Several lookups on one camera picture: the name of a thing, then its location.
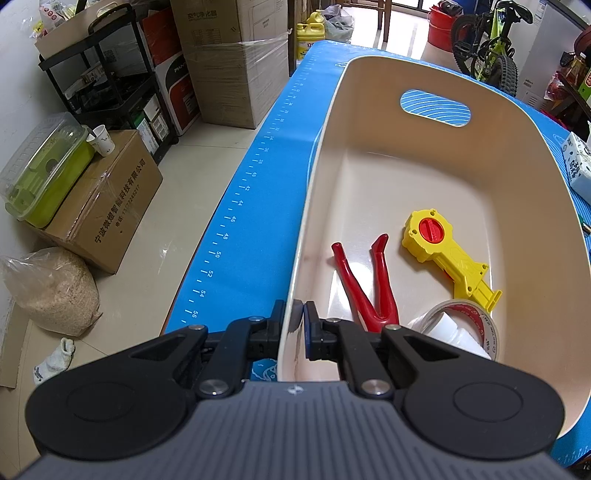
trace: basket handle hole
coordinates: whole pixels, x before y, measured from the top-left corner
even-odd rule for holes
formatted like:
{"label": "basket handle hole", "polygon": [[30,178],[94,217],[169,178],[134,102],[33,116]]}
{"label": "basket handle hole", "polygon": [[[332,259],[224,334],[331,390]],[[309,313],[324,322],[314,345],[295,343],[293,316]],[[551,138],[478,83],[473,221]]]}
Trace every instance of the basket handle hole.
{"label": "basket handle hole", "polygon": [[404,92],[400,97],[400,107],[406,113],[430,118],[453,127],[463,127],[470,121],[470,109],[463,103],[422,90]]}

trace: metal screw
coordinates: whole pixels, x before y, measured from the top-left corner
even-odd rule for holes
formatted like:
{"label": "metal screw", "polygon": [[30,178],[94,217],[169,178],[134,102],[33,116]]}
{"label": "metal screw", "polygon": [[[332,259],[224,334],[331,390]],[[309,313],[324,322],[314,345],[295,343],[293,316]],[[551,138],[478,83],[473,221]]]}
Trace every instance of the metal screw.
{"label": "metal screw", "polygon": [[384,395],[390,391],[390,384],[384,380],[372,378],[361,384],[361,390],[369,395]]}
{"label": "metal screw", "polygon": [[224,380],[218,378],[211,378],[204,380],[199,385],[199,390],[206,395],[221,395],[228,390],[228,384]]}

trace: green bicycle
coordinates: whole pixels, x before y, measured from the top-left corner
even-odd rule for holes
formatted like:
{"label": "green bicycle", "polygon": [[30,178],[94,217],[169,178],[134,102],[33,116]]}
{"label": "green bicycle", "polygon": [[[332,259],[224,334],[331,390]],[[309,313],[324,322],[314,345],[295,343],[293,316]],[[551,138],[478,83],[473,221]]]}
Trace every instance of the green bicycle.
{"label": "green bicycle", "polygon": [[451,37],[460,71],[514,97],[518,72],[509,30],[521,20],[531,24],[534,19],[526,7],[513,0],[499,0],[492,11],[481,15],[459,16],[452,25]]}

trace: yellow jug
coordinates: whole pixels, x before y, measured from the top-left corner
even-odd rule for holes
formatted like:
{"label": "yellow jug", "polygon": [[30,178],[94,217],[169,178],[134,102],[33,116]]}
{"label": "yellow jug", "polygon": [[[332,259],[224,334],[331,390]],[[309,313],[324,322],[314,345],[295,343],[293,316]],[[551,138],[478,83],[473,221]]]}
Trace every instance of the yellow jug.
{"label": "yellow jug", "polygon": [[295,29],[297,34],[297,59],[302,60],[306,52],[317,41],[324,40],[324,25],[318,22],[310,22],[307,25],[298,23]]}
{"label": "yellow jug", "polygon": [[306,21],[306,23],[308,25],[310,25],[311,23],[324,23],[324,17],[322,16],[322,10],[316,10],[315,12],[313,12],[310,15],[310,18],[308,18],[308,20]]}

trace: white paper cup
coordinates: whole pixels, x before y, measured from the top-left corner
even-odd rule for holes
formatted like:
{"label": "white paper cup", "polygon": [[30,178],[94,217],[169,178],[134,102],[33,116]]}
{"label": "white paper cup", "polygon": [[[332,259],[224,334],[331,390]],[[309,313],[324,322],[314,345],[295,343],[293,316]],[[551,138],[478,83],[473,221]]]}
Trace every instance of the white paper cup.
{"label": "white paper cup", "polygon": [[115,143],[111,140],[111,136],[104,125],[96,127],[93,133],[96,138],[89,134],[86,141],[92,145],[99,155],[106,157],[115,149]]}

